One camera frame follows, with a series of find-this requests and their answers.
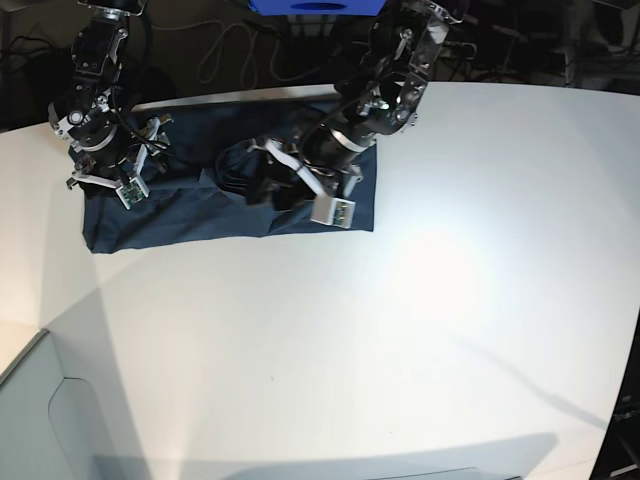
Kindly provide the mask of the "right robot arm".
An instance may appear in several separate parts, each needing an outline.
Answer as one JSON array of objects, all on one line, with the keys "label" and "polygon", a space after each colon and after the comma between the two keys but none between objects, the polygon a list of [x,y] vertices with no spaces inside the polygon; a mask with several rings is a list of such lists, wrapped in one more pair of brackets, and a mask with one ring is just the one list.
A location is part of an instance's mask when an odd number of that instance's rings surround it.
[{"label": "right robot arm", "polygon": [[125,208],[149,196],[146,162],[173,153],[163,132],[169,115],[137,126],[128,120],[135,101],[119,84],[130,34],[129,20],[142,21],[144,50],[136,81],[146,72],[152,28],[144,1],[84,1],[93,10],[71,47],[74,71],[69,89],[48,106],[54,134],[69,145],[73,171],[69,189],[81,185],[114,192]]}]

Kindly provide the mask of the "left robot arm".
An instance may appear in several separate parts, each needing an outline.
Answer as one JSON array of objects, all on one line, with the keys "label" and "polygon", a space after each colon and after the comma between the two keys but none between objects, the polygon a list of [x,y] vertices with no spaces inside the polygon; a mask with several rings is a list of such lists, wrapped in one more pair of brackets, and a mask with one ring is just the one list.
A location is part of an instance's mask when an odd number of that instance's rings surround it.
[{"label": "left robot arm", "polygon": [[378,137],[414,122],[429,70],[468,8],[466,1],[394,1],[384,8],[356,72],[335,86],[339,103],[289,144],[258,140],[265,160],[249,180],[247,203],[288,209],[312,197],[345,201],[363,178],[358,157]]}]

